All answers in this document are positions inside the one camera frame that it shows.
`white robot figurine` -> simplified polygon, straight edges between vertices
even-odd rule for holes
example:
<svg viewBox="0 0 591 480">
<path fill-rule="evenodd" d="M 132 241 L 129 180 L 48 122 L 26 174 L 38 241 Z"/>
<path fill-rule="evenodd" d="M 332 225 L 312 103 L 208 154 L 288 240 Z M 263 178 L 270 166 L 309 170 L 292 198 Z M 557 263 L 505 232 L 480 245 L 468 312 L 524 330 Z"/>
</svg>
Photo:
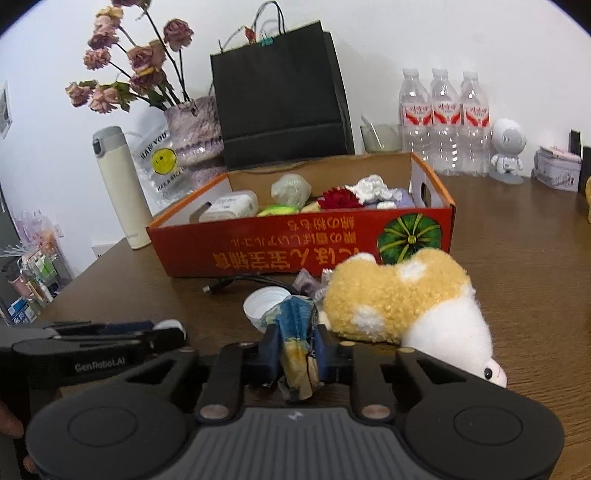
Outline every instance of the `white robot figurine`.
<svg viewBox="0 0 591 480">
<path fill-rule="evenodd" d="M 490 173 L 491 177 L 506 183 L 522 183 L 518 177 L 519 171 L 523 170 L 519 154 L 523 152 L 527 139 L 521 126 L 513 120 L 498 120 L 492 129 L 492 142 L 498 153 L 491 158 L 495 168 Z"/>
</svg>

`human hand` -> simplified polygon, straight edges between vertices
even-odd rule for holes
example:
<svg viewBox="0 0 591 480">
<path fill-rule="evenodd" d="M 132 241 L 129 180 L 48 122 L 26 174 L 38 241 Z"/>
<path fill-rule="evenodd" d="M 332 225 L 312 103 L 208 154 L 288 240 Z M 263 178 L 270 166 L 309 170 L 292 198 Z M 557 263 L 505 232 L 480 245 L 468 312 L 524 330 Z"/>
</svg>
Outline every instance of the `human hand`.
<svg viewBox="0 0 591 480">
<path fill-rule="evenodd" d="M 25 435 L 25 429 L 21 421 L 16 418 L 8 407 L 0 401 L 0 434 L 8 435 L 14 439 L 20 439 Z M 37 468 L 31 457 L 27 456 L 22 461 L 25 470 L 29 473 L 37 473 Z"/>
</svg>

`white tumbler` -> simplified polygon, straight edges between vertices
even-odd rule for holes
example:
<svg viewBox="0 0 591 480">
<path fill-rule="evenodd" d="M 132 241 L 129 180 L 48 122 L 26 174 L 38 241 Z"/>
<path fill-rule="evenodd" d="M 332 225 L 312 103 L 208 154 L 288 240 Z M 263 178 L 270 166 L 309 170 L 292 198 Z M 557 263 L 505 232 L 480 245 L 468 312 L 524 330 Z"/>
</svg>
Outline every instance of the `white tumbler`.
<svg viewBox="0 0 591 480">
<path fill-rule="evenodd" d="M 129 245 L 133 249 L 149 245 L 151 241 L 146 227 L 152 221 L 152 214 L 139 184 L 123 131 L 120 127 L 99 130 L 92 137 L 92 146 Z"/>
</svg>

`stuffed animal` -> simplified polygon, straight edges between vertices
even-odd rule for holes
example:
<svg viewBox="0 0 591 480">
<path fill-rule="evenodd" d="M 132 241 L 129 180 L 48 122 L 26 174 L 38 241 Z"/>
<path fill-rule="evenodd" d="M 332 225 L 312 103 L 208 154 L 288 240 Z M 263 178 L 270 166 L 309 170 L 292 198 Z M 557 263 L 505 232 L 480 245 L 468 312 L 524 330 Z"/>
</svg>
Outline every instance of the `stuffed animal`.
<svg viewBox="0 0 591 480">
<path fill-rule="evenodd" d="M 441 250 L 424 248 L 397 265 L 351 257 L 332 275 L 321 318 L 345 338 L 416 348 L 506 387 L 470 277 Z"/>
</svg>

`small storage box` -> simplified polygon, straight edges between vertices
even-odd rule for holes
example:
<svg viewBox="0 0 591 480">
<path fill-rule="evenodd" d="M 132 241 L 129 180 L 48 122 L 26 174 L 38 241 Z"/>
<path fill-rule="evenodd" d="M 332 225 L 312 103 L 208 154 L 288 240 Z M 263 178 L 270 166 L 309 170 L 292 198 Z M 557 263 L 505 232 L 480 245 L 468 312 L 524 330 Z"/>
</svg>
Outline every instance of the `small storage box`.
<svg viewBox="0 0 591 480">
<path fill-rule="evenodd" d="M 259 206 L 272 205 L 271 185 L 297 173 L 312 197 L 336 186 L 380 175 L 390 188 L 409 189 L 414 208 L 343 209 L 320 213 L 197 223 L 221 195 L 252 190 Z M 232 171 L 157 216 L 148 227 L 154 249 L 171 277 L 223 277 L 240 273 L 319 276 L 358 252 L 396 263 L 422 247 L 449 252 L 455 203 L 431 167 L 416 155 L 345 155 L 298 164 Z"/>
<path fill-rule="evenodd" d="M 544 185 L 567 192 L 579 189 L 581 161 L 565 160 L 546 150 L 538 150 L 534 157 L 534 175 Z"/>
</svg>

